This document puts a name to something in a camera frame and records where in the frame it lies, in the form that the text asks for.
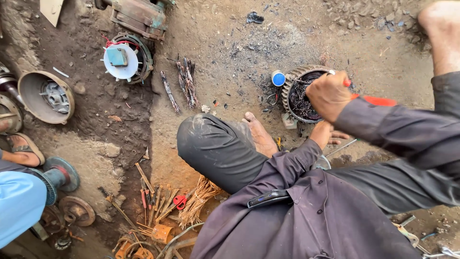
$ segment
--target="red screwdriver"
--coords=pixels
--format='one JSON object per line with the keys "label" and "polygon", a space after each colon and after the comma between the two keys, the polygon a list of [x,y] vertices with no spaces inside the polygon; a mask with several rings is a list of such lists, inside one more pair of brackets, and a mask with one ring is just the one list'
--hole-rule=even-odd
{"label": "red screwdriver", "polygon": [[[350,85],[351,85],[351,80],[345,79],[344,86],[349,87]],[[352,94],[351,99],[353,100],[357,98],[358,96],[359,94]],[[373,97],[373,96],[366,96],[366,95],[362,95],[361,97],[365,99],[367,102],[372,103],[373,105],[395,106],[397,104],[395,100],[388,99],[388,98]]]}

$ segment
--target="red scissors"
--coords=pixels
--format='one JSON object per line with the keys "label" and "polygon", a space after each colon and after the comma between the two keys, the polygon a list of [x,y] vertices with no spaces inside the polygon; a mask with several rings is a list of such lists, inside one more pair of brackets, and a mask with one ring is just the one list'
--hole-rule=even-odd
{"label": "red scissors", "polygon": [[185,195],[177,195],[172,201],[177,205],[178,210],[182,210],[187,202],[187,197]]}

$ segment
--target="foot in sandal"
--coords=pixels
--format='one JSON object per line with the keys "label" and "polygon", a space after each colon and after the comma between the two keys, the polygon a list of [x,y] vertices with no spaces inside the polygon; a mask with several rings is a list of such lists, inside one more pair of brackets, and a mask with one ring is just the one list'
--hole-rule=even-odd
{"label": "foot in sandal", "polygon": [[36,167],[44,164],[45,157],[33,141],[24,134],[15,133],[7,137],[12,146],[12,153],[3,151],[2,160],[28,167]]}

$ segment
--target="man's right hand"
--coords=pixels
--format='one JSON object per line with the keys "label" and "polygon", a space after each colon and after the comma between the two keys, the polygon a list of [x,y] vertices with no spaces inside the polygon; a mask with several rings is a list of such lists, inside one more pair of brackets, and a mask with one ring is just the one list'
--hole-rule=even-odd
{"label": "man's right hand", "polygon": [[313,108],[327,121],[334,123],[343,108],[351,101],[351,93],[344,85],[345,71],[324,74],[305,89]]}

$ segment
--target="dark trousers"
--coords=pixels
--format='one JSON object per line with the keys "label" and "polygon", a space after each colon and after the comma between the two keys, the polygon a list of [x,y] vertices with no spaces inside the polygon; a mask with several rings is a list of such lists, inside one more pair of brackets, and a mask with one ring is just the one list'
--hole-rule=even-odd
{"label": "dark trousers", "polygon": [[[435,111],[460,118],[460,72],[432,78]],[[229,194],[250,183],[268,157],[258,153],[245,123],[209,114],[185,119],[177,133],[179,156]],[[404,160],[328,170],[354,185],[387,215],[460,205],[460,186],[436,170]]]}

